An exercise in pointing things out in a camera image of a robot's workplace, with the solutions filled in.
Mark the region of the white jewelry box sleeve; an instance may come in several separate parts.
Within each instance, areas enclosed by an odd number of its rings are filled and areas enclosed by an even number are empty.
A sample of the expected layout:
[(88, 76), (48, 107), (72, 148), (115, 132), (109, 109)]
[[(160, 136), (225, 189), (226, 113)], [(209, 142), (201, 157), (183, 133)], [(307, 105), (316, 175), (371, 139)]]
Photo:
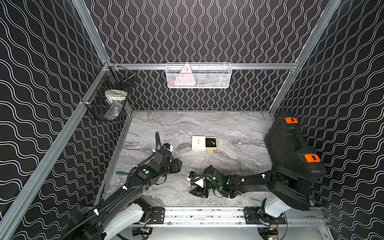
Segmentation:
[(206, 150), (206, 137), (205, 136), (192, 136), (192, 150), (205, 151)]

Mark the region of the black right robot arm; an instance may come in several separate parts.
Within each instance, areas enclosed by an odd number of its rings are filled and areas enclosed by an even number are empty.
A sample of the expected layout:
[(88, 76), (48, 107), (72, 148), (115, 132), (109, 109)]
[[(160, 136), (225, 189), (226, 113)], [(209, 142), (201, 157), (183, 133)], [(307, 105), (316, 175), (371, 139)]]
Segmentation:
[(252, 192), (272, 193), (262, 203), (261, 215), (269, 217), (276, 218), (289, 209), (308, 211), (311, 207), (309, 181), (281, 166), (261, 174), (240, 176), (225, 175), (210, 165), (201, 174), (191, 171), (187, 180), (195, 187), (190, 194), (200, 198), (207, 198), (209, 192), (227, 199)]

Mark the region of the brown jewelry box drawer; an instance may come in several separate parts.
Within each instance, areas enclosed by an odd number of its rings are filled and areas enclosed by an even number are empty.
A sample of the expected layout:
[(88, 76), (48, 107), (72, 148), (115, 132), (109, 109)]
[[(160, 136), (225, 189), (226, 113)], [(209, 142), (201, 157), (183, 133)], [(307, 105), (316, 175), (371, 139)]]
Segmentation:
[(205, 149), (206, 150), (217, 150), (217, 138), (216, 137), (205, 137)]

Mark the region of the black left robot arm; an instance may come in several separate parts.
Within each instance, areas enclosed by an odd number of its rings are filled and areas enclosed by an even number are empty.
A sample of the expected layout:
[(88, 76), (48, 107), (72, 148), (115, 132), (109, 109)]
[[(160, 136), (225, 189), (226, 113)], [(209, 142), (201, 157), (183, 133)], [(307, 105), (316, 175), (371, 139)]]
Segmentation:
[(182, 167), (182, 162), (173, 157), (171, 146), (161, 143), (159, 133), (155, 140), (155, 150), (130, 170), (120, 188), (85, 214), (72, 216), (62, 240), (111, 240), (134, 223), (153, 220), (152, 207), (140, 195), (158, 185), (160, 178), (179, 173)]

